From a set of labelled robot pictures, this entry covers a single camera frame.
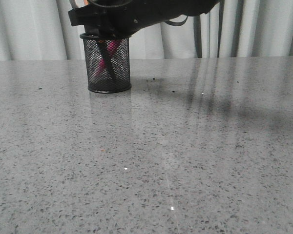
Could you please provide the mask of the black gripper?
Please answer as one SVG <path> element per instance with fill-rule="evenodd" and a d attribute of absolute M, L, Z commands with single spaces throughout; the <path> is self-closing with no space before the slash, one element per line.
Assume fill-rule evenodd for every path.
<path fill-rule="evenodd" d="M 82 25 L 85 33 L 100 38 L 128 38 L 139 30 L 164 22 L 175 22 L 179 16 L 195 17 L 206 14 L 216 0 L 90 0 L 84 7 L 68 12 L 72 26 Z"/>

